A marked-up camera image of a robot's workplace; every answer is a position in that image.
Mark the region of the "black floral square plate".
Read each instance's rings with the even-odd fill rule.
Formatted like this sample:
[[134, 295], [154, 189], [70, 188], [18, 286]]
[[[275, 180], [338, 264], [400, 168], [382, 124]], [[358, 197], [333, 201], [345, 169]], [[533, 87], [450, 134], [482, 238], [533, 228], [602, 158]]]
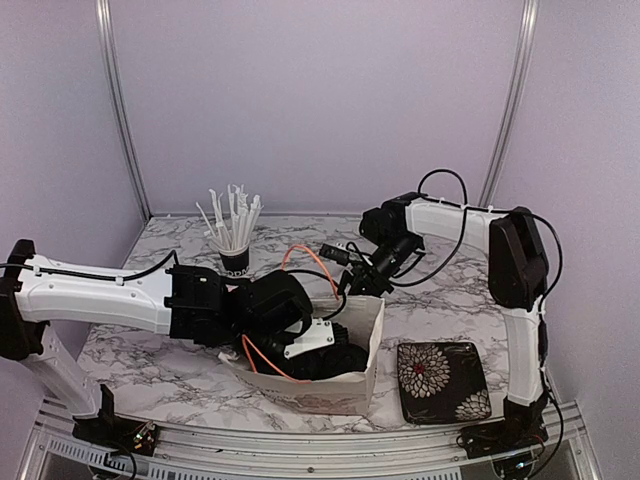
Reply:
[[401, 343], [397, 346], [396, 367], [406, 422], [454, 424], [491, 416], [486, 378], [473, 343]]

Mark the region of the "black paper coffee cup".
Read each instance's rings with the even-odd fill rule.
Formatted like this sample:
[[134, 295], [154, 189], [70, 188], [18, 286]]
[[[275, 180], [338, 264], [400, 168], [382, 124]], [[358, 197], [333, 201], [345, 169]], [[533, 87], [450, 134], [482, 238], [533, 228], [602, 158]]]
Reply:
[[319, 379], [329, 379], [352, 372], [364, 372], [368, 351], [355, 344], [333, 345], [322, 356]]

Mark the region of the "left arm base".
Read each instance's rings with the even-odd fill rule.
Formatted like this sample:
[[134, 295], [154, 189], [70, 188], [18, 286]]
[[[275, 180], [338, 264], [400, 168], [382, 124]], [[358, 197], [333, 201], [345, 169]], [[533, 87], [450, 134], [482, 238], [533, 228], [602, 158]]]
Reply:
[[154, 454], [159, 427], [153, 421], [124, 418], [115, 413], [114, 395], [104, 384], [100, 385], [101, 405], [97, 416], [89, 419], [74, 417], [74, 438], [123, 452], [143, 456]]

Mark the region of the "cream bear paper bag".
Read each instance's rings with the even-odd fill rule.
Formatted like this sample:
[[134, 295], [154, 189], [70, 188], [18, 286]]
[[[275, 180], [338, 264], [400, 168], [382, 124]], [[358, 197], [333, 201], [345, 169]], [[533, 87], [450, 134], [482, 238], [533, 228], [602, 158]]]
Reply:
[[374, 390], [385, 302], [312, 299], [297, 270], [279, 269], [229, 292], [224, 303], [235, 355], [222, 363], [244, 384], [302, 413], [364, 415]]

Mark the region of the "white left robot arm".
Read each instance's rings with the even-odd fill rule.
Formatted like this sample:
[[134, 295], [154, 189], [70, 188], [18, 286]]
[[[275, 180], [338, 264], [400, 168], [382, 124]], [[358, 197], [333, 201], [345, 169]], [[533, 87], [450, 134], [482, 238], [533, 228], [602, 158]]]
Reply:
[[26, 365], [106, 445], [125, 438], [126, 423], [64, 349], [54, 321], [131, 327], [206, 347], [244, 339], [276, 366], [347, 339], [284, 270], [230, 278], [182, 264], [175, 252], [145, 270], [64, 264], [37, 254], [28, 239], [15, 243], [1, 270], [2, 357]]

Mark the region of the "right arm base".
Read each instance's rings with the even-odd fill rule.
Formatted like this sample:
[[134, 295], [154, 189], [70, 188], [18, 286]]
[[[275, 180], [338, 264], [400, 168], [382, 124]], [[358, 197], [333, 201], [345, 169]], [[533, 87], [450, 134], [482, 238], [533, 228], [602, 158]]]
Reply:
[[507, 453], [546, 442], [549, 435], [543, 425], [543, 411], [549, 396], [543, 393], [529, 405], [503, 401], [503, 419], [465, 427], [459, 443], [468, 459]]

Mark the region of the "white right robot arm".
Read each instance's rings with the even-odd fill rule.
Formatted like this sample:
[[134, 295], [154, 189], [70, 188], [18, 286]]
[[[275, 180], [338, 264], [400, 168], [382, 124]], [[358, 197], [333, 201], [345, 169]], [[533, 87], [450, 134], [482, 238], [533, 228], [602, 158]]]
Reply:
[[525, 207], [511, 210], [437, 199], [416, 190], [365, 211], [359, 234], [375, 250], [358, 247], [344, 275], [352, 295], [381, 296], [396, 288], [417, 287], [429, 275], [400, 281], [402, 265], [434, 236], [470, 246], [487, 259], [488, 289], [502, 309], [508, 341], [509, 383], [505, 403], [530, 408], [546, 393], [544, 364], [548, 340], [545, 302], [557, 282], [547, 278], [549, 260], [537, 226], [550, 223]]

